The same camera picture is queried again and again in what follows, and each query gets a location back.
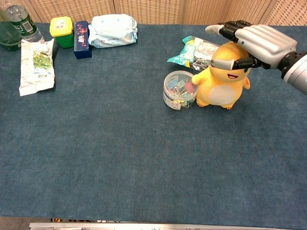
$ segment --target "yellow lid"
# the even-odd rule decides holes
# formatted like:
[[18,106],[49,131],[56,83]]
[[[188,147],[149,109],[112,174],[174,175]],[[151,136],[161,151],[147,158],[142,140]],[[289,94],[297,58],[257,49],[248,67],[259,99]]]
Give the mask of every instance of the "yellow lid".
[[53,37],[65,36],[72,33],[72,21],[70,17],[58,17],[51,19],[50,34]]

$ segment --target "plush toy mouth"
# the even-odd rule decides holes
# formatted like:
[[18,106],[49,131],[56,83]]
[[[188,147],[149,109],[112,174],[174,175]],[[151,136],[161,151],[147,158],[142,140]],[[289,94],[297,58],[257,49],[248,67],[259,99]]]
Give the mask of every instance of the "plush toy mouth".
[[237,76],[237,75],[233,75],[233,74],[230,74],[230,73],[227,73],[227,76],[228,76],[230,79],[236,79],[236,78],[239,77],[239,76]]

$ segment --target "white package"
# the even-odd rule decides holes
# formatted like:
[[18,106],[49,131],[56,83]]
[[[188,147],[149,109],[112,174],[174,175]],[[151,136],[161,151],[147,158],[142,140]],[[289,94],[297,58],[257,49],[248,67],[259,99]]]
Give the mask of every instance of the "white package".
[[137,40],[137,23],[126,14],[95,16],[89,30],[89,44],[97,48],[123,46]]
[[54,39],[49,42],[21,42],[20,96],[53,88],[54,69],[52,48]]

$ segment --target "plush toy belly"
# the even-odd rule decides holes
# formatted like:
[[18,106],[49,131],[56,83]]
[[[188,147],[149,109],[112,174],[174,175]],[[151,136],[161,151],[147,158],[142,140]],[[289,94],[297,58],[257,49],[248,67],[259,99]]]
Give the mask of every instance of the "plush toy belly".
[[230,85],[217,85],[209,91],[210,104],[226,105],[232,104],[237,100],[236,91]]

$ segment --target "plush toy face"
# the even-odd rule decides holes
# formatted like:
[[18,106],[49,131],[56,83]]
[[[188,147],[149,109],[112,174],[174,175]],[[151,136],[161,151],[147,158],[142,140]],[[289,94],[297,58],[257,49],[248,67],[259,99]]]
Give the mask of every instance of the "plush toy face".
[[[228,42],[221,45],[214,53],[212,59],[237,60],[247,58],[248,52],[242,49],[238,44]],[[243,80],[250,72],[250,69],[225,70],[210,66],[211,73],[220,81],[236,82]]]

